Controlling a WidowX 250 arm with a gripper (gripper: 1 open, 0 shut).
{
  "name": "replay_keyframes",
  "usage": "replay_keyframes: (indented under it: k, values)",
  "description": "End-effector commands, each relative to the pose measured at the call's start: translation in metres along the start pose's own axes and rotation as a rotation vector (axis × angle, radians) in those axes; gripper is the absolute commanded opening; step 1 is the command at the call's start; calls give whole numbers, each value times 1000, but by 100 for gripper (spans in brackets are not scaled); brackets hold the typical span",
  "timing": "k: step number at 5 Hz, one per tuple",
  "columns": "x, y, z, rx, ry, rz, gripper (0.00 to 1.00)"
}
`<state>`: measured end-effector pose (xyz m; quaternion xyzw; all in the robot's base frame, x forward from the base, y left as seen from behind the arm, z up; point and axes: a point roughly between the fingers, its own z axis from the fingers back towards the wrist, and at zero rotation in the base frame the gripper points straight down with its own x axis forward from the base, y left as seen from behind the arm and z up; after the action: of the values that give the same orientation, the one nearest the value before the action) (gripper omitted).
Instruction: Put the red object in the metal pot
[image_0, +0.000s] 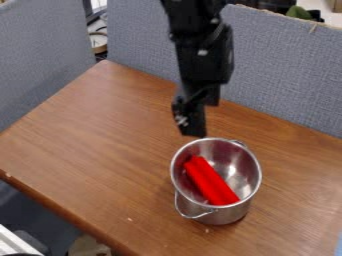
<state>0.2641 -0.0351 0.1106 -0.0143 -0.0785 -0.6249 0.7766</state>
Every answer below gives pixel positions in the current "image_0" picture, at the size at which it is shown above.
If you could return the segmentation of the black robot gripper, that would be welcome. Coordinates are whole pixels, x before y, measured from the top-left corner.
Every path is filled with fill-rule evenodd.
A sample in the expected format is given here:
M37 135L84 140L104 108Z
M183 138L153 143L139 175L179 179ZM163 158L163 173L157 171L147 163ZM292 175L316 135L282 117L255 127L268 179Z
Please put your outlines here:
M216 106L234 71L234 33L223 21L172 22L180 86L171 102L183 136L207 135L204 105Z

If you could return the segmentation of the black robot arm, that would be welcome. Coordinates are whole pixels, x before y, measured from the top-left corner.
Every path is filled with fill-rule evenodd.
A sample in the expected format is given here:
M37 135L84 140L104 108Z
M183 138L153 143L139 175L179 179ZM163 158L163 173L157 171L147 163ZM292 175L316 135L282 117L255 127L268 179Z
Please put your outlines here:
M234 34L220 11L227 0L160 0L175 45L180 84L171 103L183 136L207 135L204 106L218 106L234 72Z

